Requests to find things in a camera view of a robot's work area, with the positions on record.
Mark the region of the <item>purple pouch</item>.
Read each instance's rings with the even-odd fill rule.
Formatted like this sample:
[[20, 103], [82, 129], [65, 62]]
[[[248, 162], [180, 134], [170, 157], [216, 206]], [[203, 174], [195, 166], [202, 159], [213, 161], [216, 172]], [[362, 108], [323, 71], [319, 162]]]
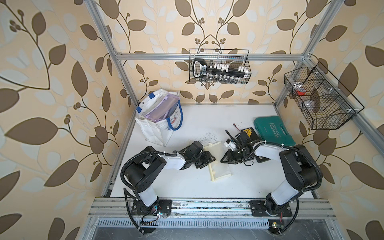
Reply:
[[145, 118], [155, 123], [166, 119], [172, 114], [171, 111], [179, 100], [180, 98], [177, 95], [166, 94], [164, 97], [161, 97], [158, 104], [155, 104], [155, 106], [145, 114]]

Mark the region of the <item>cream yellow pouch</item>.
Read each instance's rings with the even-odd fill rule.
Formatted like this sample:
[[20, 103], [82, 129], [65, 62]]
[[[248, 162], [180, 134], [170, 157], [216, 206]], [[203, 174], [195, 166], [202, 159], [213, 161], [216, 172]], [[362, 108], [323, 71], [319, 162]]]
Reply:
[[229, 165], [221, 163], [221, 159], [225, 155], [223, 146], [221, 142], [216, 142], [213, 144], [208, 143], [204, 147], [204, 150], [208, 151], [216, 159], [208, 165], [212, 182], [232, 176]]

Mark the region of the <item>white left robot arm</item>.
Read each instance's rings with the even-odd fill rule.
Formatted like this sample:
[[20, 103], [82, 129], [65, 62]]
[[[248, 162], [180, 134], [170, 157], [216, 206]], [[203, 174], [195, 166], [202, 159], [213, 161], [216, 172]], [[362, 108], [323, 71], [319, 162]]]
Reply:
[[124, 195], [133, 199], [137, 208], [144, 207], [142, 211], [149, 213], [159, 204], [159, 197], [152, 184], [161, 171], [168, 169], [181, 171], [192, 165], [202, 169], [215, 160], [216, 158], [204, 150], [203, 145], [197, 141], [172, 153], [160, 152], [148, 146], [122, 166], [120, 178], [125, 186]]

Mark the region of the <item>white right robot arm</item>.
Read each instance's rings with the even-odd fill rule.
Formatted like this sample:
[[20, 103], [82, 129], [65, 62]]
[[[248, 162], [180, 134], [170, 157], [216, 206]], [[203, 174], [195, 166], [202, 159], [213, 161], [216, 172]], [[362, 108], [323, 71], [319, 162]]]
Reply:
[[235, 149], [229, 149], [221, 163], [236, 165], [254, 160], [258, 163], [276, 160], [282, 165], [285, 180], [266, 196], [263, 205], [255, 207], [258, 211], [275, 217], [288, 207], [289, 202], [298, 200], [304, 193], [321, 186], [322, 171], [303, 145], [291, 147], [266, 140], [251, 141], [249, 136], [245, 140], [239, 140], [229, 131], [226, 134], [229, 141], [234, 143]]

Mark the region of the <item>white canvas tote bag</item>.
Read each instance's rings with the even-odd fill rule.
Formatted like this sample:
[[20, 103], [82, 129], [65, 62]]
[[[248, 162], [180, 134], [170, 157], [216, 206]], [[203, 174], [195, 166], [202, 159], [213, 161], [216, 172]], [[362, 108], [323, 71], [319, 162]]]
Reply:
[[146, 140], [165, 147], [183, 124], [184, 113], [177, 92], [159, 89], [150, 93], [136, 108], [135, 121]]

